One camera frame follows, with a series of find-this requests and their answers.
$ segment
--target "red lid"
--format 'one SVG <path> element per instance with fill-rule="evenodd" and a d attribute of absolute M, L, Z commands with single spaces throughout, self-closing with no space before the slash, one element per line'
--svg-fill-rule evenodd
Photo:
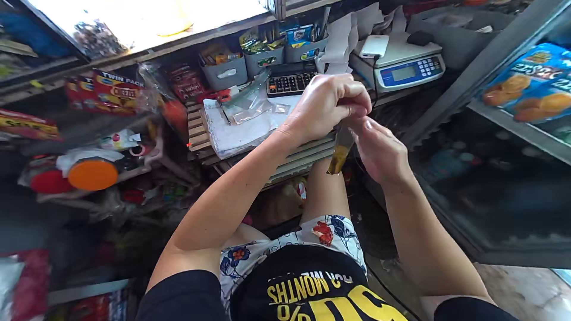
<path fill-rule="evenodd" d="M 57 194 L 69 192 L 73 189 L 67 178 L 63 178 L 62 171 L 51 170 L 34 176 L 30 188 L 38 193 Z"/>

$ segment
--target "red flower print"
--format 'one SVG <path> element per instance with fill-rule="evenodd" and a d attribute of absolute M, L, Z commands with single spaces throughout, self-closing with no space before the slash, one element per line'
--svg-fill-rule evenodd
<path fill-rule="evenodd" d="M 313 227 L 313 234 L 319 238 L 319 243 L 325 246 L 331 246 L 333 241 L 333 232 L 325 222 L 318 222 L 317 226 Z"/>

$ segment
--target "orange lid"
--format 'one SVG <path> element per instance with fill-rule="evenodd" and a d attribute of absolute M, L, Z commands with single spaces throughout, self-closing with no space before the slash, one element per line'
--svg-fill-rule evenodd
<path fill-rule="evenodd" d="M 105 160 L 88 159 L 73 165 L 67 174 L 70 184 L 80 190 L 99 191 L 117 182 L 117 169 Z"/>

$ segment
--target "blue packaging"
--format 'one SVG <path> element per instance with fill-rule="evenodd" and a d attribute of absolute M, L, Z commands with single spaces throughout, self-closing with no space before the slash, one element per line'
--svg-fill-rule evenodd
<path fill-rule="evenodd" d="M 563 77 L 569 68 L 567 49 L 541 43 L 519 57 L 487 85 L 482 101 L 488 106 L 510 108 L 539 85 Z"/>
<path fill-rule="evenodd" d="M 506 110 L 516 121 L 539 124 L 571 114 L 570 107 L 571 71 L 568 70 L 562 77 L 524 94 Z"/>

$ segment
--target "person's right hand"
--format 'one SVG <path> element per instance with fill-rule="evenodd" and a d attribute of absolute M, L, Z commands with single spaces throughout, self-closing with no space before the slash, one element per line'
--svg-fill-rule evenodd
<path fill-rule="evenodd" d="M 369 116 L 347 119 L 367 172 L 383 187 L 414 179 L 407 147 Z"/>

